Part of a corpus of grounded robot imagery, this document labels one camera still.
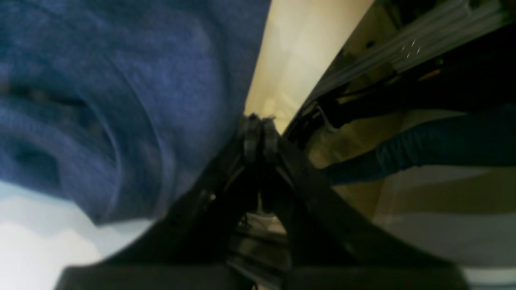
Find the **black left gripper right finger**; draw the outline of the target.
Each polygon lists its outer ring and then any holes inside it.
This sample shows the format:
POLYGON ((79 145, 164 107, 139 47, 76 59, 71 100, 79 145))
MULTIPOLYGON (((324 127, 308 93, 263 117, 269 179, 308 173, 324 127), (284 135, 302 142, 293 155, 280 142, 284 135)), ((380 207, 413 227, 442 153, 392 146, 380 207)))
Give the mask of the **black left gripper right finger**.
POLYGON ((348 205, 294 145, 263 122, 263 203, 286 229, 283 290, 467 290, 451 262, 379 229, 348 205))

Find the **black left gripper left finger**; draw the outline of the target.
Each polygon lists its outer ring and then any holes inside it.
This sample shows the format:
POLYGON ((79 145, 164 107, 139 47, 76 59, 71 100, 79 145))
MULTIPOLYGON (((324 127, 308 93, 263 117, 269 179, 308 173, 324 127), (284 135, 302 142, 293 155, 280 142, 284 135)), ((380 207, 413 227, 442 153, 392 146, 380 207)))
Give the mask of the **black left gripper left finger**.
POLYGON ((250 290, 253 282, 225 262, 227 243, 252 198, 235 180, 257 159, 260 119, 238 134, 166 216, 111 257, 63 270, 57 290, 250 290))

